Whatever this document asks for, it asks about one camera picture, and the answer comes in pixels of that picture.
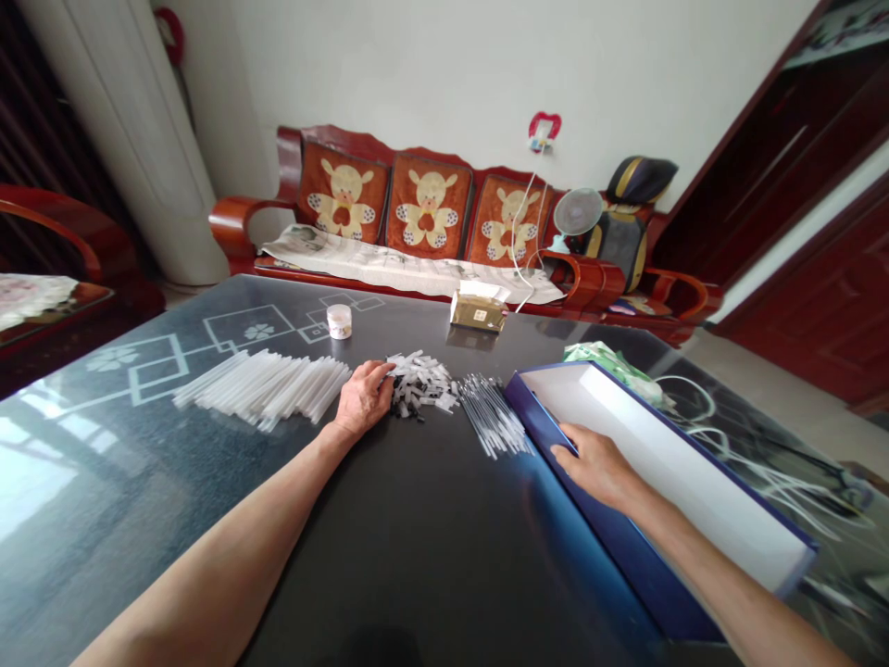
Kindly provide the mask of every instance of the wooden chair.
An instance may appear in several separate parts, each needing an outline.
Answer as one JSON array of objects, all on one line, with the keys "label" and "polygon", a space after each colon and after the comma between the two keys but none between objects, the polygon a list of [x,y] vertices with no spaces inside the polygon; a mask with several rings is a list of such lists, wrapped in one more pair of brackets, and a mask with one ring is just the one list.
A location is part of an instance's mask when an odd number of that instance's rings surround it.
[{"label": "wooden chair", "polygon": [[[396,152],[370,134],[348,132],[332,125],[321,125],[302,130],[280,127],[278,129],[280,183],[278,193],[274,198],[227,197],[221,199],[210,214],[211,232],[213,232],[219,246],[229,260],[232,275],[235,273],[250,273],[303,283],[358,289],[378,294],[412,296],[443,302],[449,301],[450,296],[426,296],[419,292],[401,292],[390,287],[370,285],[326,273],[302,271],[297,268],[283,266],[281,262],[270,257],[257,257],[257,249],[251,243],[248,234],[250,220],[257,211],[264,208],[282,208],[292,211],[297,222],[303,224],[314,223],[313,220],[303,219],[304,216],[297,208],[300,180],[303,173],[303,146],[305,140],[328,146],[353,157],[382,163],[390,170],[394,157],[398,152],[472,170],[471,165],[458,156],[435,153],[422,147]],[[530,173],[514,171],[507,167],[472,171],[475,195],[481,191],[484,179],[488,176],[502,176],[518,182],[528,182],[532,176]],[[555,209],[555,204],[559,198],[565,194],[562,191],[555,192],[556,198],[553,201],[553,206],[547,214],[546,220],[542,223],[545,230],[542,236],[548,240],[551,240],[556,233],[552,223],[552,210]],[[469,239],[472,237],[474,226],[479,224],[479,221],[476,220],[478,217],[477,205],[472,210],[474,213],[472,219],[467,220],[468,232],[461,248],[460,256],[462,258],[468,256]],[[662,229],[658,230],[657,225],[652,222],[652,228],[649,231],[649,245],[653,246],[654,241],[659,236],[659,232],[662,232]],[[379,243],[384,244],[385,233],[381,233],[380,237]],[[690,276],[681,274],[668,275],[664,271],[650,269],[646,270],[648,275],[657,275],[662,278],[657,284],[657,295],[662,296],[665,301],[675,305],[676,309],[673,312],[678,313],[678,315],[669,318],[658,318],[662,320],[658,322],[652,321],[653,318],[612,317],[611,313],[607,313],[607,308],[621,296],[625,283],[623,274],[618,267],[608,262],[587,258],[579,254],[563,255],[548,250],[541,251],[540,257],[550,259],[559,265],[555,273],[554,282],[561,287],[565,296],[552,304],[528,304],[522,309],[522,312],[533,315],[568,320],[606,320],[609,323],[619,325],[639,326],[649,329],[655,335],[673,345],[678,345],[682,340],[690,336],[695,326],[702,322],[709,313],[714,312],[721,303],[721,294],[703,286]],[[691,293],[685,293],[682,289],[674,290],[673,286],[676,283],[693,285],[695,290],[699,290],[697,292],[698,300],[690,300],[689,295]]]},{"label": "wooden chair", "polygon": [[164,310],[164,296],[139,269],[130,237],[82,202],[36,188],[0,184],[0,213],[30,220],[69,241],[86,278],[69,302],[0,332],[0,398]]}]

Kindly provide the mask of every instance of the floor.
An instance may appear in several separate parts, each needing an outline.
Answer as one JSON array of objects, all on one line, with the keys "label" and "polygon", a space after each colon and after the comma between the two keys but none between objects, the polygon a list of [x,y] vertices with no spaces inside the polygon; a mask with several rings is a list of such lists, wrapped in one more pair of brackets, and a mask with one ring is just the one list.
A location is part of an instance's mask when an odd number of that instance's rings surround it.
[{"label": "floor", "polygon": [[[161,284],[167,308],[208,288]],[[683,346],[688,358],[835,460],[857,461],[889,480],[889,432],[845,409],[831,396],[770,361],[703,329]]]}]

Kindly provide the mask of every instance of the electric fan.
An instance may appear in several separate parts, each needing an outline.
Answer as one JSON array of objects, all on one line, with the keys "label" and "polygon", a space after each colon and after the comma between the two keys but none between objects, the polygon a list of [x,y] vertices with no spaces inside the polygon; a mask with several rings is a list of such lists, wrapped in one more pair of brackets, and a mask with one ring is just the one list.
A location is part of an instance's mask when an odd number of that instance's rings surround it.
[{"label": "electric fan", "polygon": [[593,188],[577,188],[563,196],[556,205],[553,222],[561,234],[556,234],[548,248],[554,252],[568,254],[565,243],[569,236],[580,236],[589,232],[599,222],[602,215],[602,197]]}]

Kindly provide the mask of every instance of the flower pattern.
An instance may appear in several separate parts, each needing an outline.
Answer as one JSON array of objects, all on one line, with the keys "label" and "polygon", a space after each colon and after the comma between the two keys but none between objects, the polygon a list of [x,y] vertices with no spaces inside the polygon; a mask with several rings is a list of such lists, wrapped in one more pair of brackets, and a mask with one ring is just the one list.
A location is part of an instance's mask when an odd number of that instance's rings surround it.
[{"label": "flower pattern", "polygon": [[244,332],[244,338],[249,338],[250,340],[262,340],[274,333],[275,328],[273,326],[267,324],[254,324],[252,327],[247,327],[247,330]]},{"label": "flower pattern", "polygon": [[131,347],[106,350],[86,362],[87,371],[115,371],[124,364],[134,361],[139,356]]}]

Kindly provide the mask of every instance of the glass tabletop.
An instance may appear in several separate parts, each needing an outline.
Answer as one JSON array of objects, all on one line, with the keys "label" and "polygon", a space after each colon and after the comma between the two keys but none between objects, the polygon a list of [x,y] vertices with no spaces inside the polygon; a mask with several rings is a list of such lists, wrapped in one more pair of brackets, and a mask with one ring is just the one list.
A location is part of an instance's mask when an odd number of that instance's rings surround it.
[{"label": "glass tabletop", "polygon": [[[352,308],[349,340],[327,334],[334,303]],[[331,355],[354,368],[423,349],[455,376],[507,380],[592,340],[649,375],[703,387],[716,402],[707,421],[745,456],[841,483],[647,332],[510,315],[494,336],[451,327],[446,304],[237,276],[0,403],[0,661],[68,664],[318,432],[292,418],[262,434],[172,405],[173,390],[232,352]],[[701,408],[690,385],[670,382],[683,414]],[[459,410],[424,416],[381,422],[328,484],[244,664],[348,663],[368,642],[424,665],[676,660],[540,457],[493,461]],[[887,571],[886,498],[876,494],[867,515],[877,529],[840,523],[842,542],[812,533],[813,576],[870,618],[811,593],[790,602],[855,660],[881,663],[885,619],[858,591],[861,577]],[[683,650],[682,661],[709,655]]]}]

